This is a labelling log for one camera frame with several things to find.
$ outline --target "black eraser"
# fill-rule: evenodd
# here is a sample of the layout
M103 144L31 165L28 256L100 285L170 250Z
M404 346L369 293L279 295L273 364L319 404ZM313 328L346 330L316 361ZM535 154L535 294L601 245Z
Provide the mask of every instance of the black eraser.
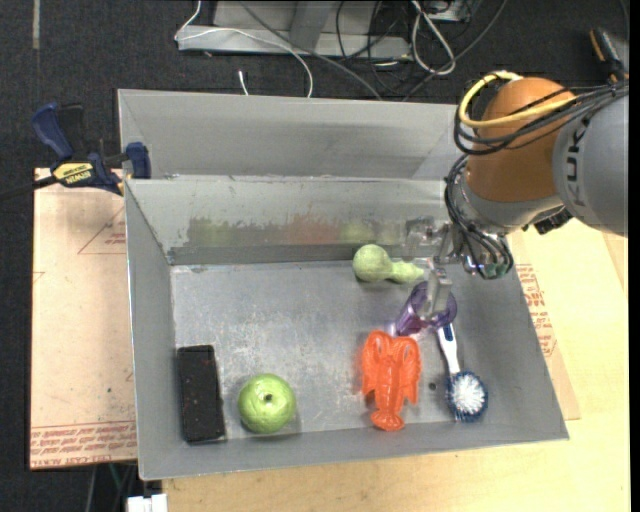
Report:
M213 347L181 347L177 363L184 438L189 443L220 439L225 429Z

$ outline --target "yellow cable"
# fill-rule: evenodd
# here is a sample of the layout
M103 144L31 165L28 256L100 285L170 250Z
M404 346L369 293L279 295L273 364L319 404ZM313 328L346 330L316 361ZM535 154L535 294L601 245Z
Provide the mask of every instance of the yellow cable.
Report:
M498 117L496 119L486 119L483 121L475 121L467 115L467 107L469 106L471 100L480 92L480 90L489 85L491 82L497 79L513 81L520 80L522 78L522 76L516 73L512 73L511 71L495 71L494 73L482 77L473 85L473 87L471 87L471 89L469 89L469 91L464 95L462 101L460 102L460 106L458 107L458 117L460 118L460 122L471 128L501 126L507 123L511 123L512 121L526 119L527 117L531 117L533 115L546 114L547 112L556 110L575 99L573 97L565 98L563 100L554 101L553 103L548 103L546 105L531 107L527 110L523 110L521 112L517 112L508 116Z

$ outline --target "green squeaky toy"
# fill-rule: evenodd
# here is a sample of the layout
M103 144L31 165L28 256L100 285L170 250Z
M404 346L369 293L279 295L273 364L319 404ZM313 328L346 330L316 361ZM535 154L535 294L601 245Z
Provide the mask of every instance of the green squeaky toy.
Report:
M296 396L284 379L263 373L242 386L238 410L242 423L249 430L256 434L273 434L295 415Z
M353 257L353 271L362 281L374 283L391 279L410 283L424 276L424 270L406 261L391 261L387 251L375 244L363 245Z

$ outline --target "green apple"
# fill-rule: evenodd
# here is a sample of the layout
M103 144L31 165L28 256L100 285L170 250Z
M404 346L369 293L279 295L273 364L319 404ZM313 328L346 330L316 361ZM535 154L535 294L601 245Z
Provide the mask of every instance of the green apple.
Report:
M296 396L291 386L272 373L249 379L238 396L242 423L257 434L273 434L291 421Z

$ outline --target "green toy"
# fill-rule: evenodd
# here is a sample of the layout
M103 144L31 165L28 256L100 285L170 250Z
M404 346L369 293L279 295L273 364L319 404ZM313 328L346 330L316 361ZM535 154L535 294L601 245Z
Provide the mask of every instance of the green toy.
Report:
M410 283L424 276L424 270L406 261L391 261L387 251L375 244L363 245L353 257L353 271L358 279L375 283L391 279Z

